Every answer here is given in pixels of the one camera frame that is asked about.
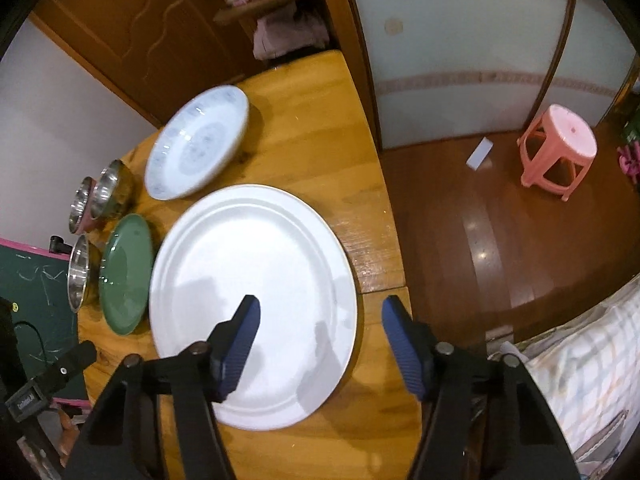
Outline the large white plate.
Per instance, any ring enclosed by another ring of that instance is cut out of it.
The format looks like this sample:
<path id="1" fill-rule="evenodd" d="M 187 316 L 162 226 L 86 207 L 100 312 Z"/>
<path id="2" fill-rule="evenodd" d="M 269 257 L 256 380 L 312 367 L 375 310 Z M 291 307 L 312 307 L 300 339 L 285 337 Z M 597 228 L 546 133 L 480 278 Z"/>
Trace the large white plate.
<path id="1" fill-rule="evenodd" d="M 170 229 L 153 269 L 150 320 L 168 358 L 212 346 L 217 418 L 265 431 L 301 422 L 332 394 L 357 333 L 352 270 L 318 212 L 267 185 L 233 185 Z"/>

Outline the green plate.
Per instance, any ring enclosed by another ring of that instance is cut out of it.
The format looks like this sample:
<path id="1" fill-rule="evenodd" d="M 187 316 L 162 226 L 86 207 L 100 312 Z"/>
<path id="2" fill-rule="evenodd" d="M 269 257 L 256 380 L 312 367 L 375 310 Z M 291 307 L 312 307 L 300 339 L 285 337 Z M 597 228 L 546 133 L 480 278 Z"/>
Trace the green plate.
<path id="1" fill-rule="evenodd" d="M 142 320 L 149 300 L 153 263 L 148 222 L 140 214 L 127 214 L 108 238 L 99 273 L 101 310 L 115 334 L 131 334 Z"/>

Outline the steel bowl bottom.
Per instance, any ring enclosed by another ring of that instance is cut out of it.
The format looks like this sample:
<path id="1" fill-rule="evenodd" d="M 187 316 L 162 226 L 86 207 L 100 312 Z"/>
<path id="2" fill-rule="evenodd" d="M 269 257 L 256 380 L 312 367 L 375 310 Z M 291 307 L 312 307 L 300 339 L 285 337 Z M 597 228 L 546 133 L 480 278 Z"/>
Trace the steel bowl bottom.
<path id="1" fill-rule="evenodd" d="M 85 304 L 99 297 L 101 253 L 86 234 L 81 234 L 70 253 L 67 268 L 67 299 L 70 310 L 78 313 Z"/>

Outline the pink-sided steel bowl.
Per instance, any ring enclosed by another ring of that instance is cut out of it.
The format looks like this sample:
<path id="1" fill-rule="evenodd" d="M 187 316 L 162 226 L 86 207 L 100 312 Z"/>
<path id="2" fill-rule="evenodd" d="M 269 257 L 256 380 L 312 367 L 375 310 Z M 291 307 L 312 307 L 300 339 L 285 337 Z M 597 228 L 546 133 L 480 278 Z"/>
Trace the pink-sided steel bowl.
<path id="1" fill-rule="evenodd" d="M 96 180 L 93 177 L 84 177 L 74 194 L 70 204 L 70 218 L 68 218 L 68 229 L 74 235 L 88 233 L 96 225 L 96 222 L 91 217 L 95 186 Z"/>

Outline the round steel bowl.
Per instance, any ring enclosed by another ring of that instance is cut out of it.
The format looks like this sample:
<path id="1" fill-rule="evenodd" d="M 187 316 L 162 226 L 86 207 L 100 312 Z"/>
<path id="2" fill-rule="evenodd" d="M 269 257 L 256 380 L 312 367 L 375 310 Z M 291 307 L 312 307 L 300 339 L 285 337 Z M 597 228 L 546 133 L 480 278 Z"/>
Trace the round steel bowl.
<path id="1" fill-rule="evenodd" d="M 131 204 L 135 187 L 134 174 L 120 159 L 114 159 L 103 169 L 93 188 L 91 219 L 122 217 Z"/>

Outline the blue patterned white plate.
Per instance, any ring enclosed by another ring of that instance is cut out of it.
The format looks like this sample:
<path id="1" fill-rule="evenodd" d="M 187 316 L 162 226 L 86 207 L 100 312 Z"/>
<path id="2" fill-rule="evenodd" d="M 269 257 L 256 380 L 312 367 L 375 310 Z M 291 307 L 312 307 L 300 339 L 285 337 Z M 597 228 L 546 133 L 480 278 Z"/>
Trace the blue patterned white plate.
<path id="1" fill-rule="evenodd" d="M 154 200 L 176 200 L 204 188 L 239 148 L 250 101 L 238 87 L 199 94 L 171 117 L 146 163 L 144 185 Z"/>

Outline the black clip on chalkboard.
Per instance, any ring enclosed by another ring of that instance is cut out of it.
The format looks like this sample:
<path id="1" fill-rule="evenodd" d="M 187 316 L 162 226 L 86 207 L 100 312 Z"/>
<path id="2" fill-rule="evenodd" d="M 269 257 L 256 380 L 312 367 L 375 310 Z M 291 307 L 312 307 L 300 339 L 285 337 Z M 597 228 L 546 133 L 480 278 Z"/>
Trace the black clip on chalkboard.
<path id="1" fill-rule="evenodd" d="M 58 235 L 51 235 L 49 240 L 49 252 L 55 255 L 69 256 L 72 253 L 73 246 L 66 244 L 65 240 Z"/>

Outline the checkered bed quilt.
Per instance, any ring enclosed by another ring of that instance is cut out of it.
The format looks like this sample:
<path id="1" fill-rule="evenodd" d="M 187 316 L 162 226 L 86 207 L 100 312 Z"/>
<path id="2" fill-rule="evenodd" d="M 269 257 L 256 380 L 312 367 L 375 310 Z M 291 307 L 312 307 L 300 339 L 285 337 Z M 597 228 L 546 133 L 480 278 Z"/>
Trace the checkered bed quilt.
<path id="1" fill-rule="evenodd" d="M 639 278 L 570 322 L 491 357 L 521 360 L 558 422 L 580 474 L 600 479 L 639 426 Z"/>

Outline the white paper on floor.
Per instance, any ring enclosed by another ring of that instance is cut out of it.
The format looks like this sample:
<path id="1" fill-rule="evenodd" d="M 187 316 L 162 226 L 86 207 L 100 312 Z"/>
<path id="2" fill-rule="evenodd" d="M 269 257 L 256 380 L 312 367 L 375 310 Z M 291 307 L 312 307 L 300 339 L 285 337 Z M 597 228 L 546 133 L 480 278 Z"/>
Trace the white paper on floor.
<path id="1" fill-rule="evenodd" d="M 480 168 L 480 165 L 487 158 L 493 146 L 494 144 L 488 138 L 480 140 L 480 143 L 477 144 L 477 147 L 474 148 L 474 151 L 472 151 L 471 155 L 466 160 L 466 166 L 473 170 Z"/>

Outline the pink plastic stool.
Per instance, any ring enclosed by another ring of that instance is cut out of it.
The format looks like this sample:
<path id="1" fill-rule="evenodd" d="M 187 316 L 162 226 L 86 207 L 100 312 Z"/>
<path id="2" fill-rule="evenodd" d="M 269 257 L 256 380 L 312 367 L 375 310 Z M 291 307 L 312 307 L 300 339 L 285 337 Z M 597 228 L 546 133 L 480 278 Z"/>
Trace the pink plastic stool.
<path id="1" fill-rule="evenodd" d="M 596 137 L 589 125 L 575 112 L 560 104 L 551 104 L 528 125 L 516 140 L 523 172 L 521 185 L 532 185 L 559 195 L 567 202 L 598 154 Z M 570 183 L 560 185 L 546 173 L 561 160 L 570 163 Z"/>

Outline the folded pink cloth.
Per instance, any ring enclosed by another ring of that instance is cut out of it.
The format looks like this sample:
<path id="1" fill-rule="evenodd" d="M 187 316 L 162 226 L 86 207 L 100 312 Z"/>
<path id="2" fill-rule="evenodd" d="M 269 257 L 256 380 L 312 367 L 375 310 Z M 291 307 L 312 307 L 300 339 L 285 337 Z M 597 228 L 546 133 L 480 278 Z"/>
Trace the folded pink cloth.
<path id="1" fill-rule="evenodd" d="M 330 41 L 326 24 L 317 15 L 296 18 L 273 13 L 257 21 L 253 54 L 259 61 L 274 60 L 303 48 L 324 48 Z"/>

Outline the brown wooden door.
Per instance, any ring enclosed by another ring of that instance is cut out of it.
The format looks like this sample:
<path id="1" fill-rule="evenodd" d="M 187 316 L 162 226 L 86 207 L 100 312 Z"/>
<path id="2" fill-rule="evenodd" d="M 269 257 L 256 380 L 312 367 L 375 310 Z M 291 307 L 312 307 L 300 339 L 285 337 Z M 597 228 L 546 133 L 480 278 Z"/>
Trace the brown wooden door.
<path id="1" fill-rule="evenodd" d="M 154 126 L 194 96 L 264 66 L 240 24 L 218 25 L 224 0 L 40 0 L 32 21 Z"/>

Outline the wooden corner shelf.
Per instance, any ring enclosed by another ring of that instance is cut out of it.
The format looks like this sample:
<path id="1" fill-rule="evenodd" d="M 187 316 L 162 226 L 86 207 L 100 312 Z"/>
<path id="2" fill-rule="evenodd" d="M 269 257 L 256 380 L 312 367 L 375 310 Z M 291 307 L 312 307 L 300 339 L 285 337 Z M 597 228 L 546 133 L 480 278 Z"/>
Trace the wooden corner shelf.
<path id="1" fill-rule="evenodd" d="M 259 61 L 268 65 L 282 64 L 288 61 L 303 58 L 306 55 L 322 52 L 335 44 L 332 34 L 332 26 L 329 11 L 324 0 L 222 0 L 222 7 L 216 11 L 213 21 L 217 26 L 236 25 L 245 32 L 245 35 L 254 46 L 254 33 L 257 21 L 269 14 L 295 15 L 296 18 L 304 14 L 314 14 L 322 18 L 329 31 L 331 41 L 324 48 L 303 48 L 290 54 L 275 58 L 274 60 Z"/>

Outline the green chalkboard pink frame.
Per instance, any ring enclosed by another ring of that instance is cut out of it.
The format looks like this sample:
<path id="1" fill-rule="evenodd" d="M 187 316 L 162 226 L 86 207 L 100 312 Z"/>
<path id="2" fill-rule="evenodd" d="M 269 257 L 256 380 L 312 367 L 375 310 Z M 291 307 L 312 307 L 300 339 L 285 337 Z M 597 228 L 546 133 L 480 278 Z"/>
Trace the green chalkboard pink frame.
<path id="1" fill-rule="evenodd" d="M 11 393 L 78 344 L 67 299 L 68 259 L 1 241 L 1 385 Z"/>

